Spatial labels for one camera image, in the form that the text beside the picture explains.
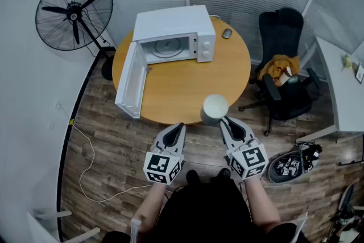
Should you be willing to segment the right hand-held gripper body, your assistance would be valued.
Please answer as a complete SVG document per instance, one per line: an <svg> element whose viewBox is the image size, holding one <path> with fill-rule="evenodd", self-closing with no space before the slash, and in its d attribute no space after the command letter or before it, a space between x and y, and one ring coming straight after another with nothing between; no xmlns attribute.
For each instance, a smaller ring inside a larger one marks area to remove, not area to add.
<svg viewBox="0 0 364 243"><path fill-rule="evenodd" d="M226 152L228 165L242 179L248 179L262 174L268 165L268 156L264 144L253 138L238 147Z"/></svg>

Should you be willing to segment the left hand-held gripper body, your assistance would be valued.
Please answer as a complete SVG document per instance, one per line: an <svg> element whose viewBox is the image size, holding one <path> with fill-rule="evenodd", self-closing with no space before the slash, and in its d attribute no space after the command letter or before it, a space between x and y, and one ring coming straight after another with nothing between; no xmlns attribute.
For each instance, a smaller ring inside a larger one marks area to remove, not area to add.
<svg viewBox="0 0 364 243"><path fill-rule="evenodd" d="M183 168L183 147L154 146L146 153L143 171L148 181L170 185Z"/></svg>

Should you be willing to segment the white cup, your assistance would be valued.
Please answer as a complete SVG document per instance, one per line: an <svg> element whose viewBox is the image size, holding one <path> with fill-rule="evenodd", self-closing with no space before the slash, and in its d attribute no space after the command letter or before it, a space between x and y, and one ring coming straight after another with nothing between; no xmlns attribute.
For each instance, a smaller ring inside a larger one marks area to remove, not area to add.
<svg viewBox="0 0 364 243"><path fill-rule="evenodd" d="M200 117L205 125L215 125L229 110L227 100L220 94L211 94L203 102Z"/></svg>

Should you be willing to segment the white microwave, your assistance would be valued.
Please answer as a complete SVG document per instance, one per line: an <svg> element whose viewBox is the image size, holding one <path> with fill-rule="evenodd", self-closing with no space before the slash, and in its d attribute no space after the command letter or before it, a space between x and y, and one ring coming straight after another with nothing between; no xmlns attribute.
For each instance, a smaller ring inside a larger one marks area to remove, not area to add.
<svg viewBox="0 0 364 243"><path fill-rule="evenodd" d="M115 104L139 118L148 66L195 59L213 60L216 33L204 5L139 13L129 45Z"/></svg>

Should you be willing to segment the person's left forearm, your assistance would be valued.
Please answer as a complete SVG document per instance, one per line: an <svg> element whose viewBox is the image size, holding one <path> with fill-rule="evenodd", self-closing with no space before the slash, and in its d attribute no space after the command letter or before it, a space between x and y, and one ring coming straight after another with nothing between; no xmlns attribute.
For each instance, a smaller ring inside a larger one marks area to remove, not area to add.
<svg viewBox="0 0 364 243"><path fill-rule="evenodd" d="M154 183L143 203L134 214L133 219L141 222L139 227L140 233L148 233L156 225L162 208L166 188L167 186L165 184Z"/></svg>

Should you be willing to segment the person's right black shoe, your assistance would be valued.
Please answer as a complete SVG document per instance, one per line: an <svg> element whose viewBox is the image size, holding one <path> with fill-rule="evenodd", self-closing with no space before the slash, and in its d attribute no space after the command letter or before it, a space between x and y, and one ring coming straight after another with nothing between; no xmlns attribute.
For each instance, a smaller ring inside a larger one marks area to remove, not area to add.
<svg viewBox="0 0 364 243"><path fill-rule="evenodd" d="M211 180L230 179L230 178L231 178L231 171L228 168L222 168L215 177L211 178Z"/></svg>

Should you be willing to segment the person's black shoe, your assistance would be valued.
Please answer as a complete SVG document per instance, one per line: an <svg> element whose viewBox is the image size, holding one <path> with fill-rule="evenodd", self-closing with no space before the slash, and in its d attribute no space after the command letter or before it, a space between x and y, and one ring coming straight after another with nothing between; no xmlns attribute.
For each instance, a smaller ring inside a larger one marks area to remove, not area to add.
<svg viewBox="0 0 364 243"><path fill-rule="evenodd" d="M188 185L198 185L201 183L200 177L195 170L189 170L186 174Z"/></svg>
<svg viewBox="0 0 364 243"><path fill-rule="evenodd" d="M231 178L231 171L228 168L222 168L215 177L211 178L211 180L230 179L230 178Z"/></svg>

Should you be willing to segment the person's left black shoe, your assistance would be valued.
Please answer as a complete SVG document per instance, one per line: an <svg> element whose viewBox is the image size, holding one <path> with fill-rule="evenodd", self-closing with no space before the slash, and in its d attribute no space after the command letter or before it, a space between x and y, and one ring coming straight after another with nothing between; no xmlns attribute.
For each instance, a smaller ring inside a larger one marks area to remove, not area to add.
<svg viewBox="0 0 364 243"><path fill-rule="evenodd" d="M201 183L200 177L195 170L189 170L186 174L188 185L198 185Z"/></svg>

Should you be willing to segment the person's black clothing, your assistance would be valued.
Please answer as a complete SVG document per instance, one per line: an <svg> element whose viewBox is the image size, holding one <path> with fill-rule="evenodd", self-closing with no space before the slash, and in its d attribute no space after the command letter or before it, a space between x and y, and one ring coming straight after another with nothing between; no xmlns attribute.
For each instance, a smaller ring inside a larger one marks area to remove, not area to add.
<svg viewBox="0 0 364 243"><path fill-rule="evenodd" d="M256 226L248 199L232 178L186 185L173 193L162 208L154 228L136 233L136 243L310 243L294 223L269 232Z"/></svg>

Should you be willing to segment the yellow cloth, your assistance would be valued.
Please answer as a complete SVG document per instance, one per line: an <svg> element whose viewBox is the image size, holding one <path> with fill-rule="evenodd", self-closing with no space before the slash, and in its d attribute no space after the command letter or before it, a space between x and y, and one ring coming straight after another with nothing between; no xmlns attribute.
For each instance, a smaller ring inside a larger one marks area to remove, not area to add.
<svg viewBox="0 0 364 243"><path fill-rule="evenodd" d="M259 81L263 81L263 76L268 74L271 76L274 84L277 87L280 87L281 83L279 82L279 77L285 67L290 67L294 75L298 74L300 72L300 57L274 55L273 58L258 72L257 78Z"/></svg>

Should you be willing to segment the white desk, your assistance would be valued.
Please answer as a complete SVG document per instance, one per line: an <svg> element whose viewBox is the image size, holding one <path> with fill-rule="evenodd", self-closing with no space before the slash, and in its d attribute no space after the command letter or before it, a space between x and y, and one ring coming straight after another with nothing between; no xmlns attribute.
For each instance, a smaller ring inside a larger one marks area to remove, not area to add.
<svg viewBox="0 0 364 243"><path fill-rule="evenodd" d="M342 59L347 55L344 50L319 37L315 37L314 45L301 65L305 65L315 52L320 55L329 85L334 124L298 138L296 142L315 141L335 132L353 133L355 137L364 134L364 81L359 83L352 69L343 68Z"/></svg>

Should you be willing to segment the black office chair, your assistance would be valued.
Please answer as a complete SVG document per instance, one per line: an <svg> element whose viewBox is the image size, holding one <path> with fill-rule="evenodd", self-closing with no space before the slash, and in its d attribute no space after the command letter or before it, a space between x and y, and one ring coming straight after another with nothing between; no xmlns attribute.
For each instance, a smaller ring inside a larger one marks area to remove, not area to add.
<svg viewBox="0 0 364 243"><path fill-rule="evenodd" d="M259 16L259 29L262 40L263 59L255 69L255 75L250 84L258 86L255 92L257 102L240 106L240 112L267 106L269 112L268 128L264 136L269 136L273 121L287 121L311 110L312 104L319 99L322 83L316 72L308 68L308 77L297 83L277 87L271 76L266 74L263 81L257 78L258 72L274 55L298 56L298 46L304 19L297 10L284 7L274 12L263 12Z"/></svg>

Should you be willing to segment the small green desk item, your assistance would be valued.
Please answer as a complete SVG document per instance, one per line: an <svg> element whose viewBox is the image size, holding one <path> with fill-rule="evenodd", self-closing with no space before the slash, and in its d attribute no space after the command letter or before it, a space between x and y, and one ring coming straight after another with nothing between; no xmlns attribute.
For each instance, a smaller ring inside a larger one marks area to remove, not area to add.
<svg viewBox="0 0 364 243"><path fill-rule="evenodd" d="M353 68L349 55L346 54L345 56L342 56L341 60L342 60L342 70Z"/></svg>

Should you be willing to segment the small white table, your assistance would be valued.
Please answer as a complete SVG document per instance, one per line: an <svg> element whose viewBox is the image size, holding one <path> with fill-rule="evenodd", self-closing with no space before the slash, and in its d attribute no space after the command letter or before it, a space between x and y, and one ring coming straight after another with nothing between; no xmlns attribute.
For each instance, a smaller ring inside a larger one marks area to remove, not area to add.
<svg viewBox="0 0 364 243"><path fill-rule="evenodd" d="M96 227L89 230L77 237L71 238L65 242L60 242L59 239L54 237L41 223L42 220L59 219L62 217L70 216L70 210L55 212L55 213L41 213L33 216L27 212L28 223L31 230L31 235L34 243L82 243L87 239L97 235L101 229Z"/></svg>

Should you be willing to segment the black standing fan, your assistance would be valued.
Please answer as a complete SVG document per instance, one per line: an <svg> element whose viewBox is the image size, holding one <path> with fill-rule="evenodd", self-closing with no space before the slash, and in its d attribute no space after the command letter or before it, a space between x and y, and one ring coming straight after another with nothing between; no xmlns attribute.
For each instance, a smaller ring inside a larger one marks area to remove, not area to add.
<svg viewBox="0 0 364 243"><path fill-rule="evenodd" d="M99 39L113 12L113 0L40 0L35 15L41 40L57 51L75 51L94 44L105 57L102 76L112 80L113 57Z"/></svg>

